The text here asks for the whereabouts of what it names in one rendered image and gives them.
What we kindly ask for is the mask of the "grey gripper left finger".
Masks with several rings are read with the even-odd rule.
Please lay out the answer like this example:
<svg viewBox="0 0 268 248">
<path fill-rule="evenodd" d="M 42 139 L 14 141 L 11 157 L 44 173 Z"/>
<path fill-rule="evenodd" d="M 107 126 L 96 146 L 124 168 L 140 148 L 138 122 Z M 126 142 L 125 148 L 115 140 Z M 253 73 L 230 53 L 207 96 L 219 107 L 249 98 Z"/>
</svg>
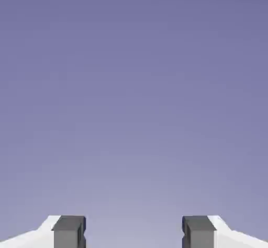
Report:
<svg viewBox="0 0 268 248">
<path fill-rule="evenodd" d="M 37 229 L 0 241 L 0 248 L 86 248 L 85 230 L 85 216 L 49 215 Z"/>
</svg>

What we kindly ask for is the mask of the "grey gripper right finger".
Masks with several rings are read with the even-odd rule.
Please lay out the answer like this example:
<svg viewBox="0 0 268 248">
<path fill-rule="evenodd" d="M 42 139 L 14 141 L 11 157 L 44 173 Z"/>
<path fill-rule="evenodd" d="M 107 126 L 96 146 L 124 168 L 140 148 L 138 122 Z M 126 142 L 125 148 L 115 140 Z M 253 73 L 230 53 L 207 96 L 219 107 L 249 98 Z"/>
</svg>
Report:
<svg viewBox="0 0 268 248">
<path fill-rule="evenodd" d="M 182 248 L 268 248 L 268 241 L 232 230 L 219 215 L 183 216 L 182 231 Z"/>
</svg>

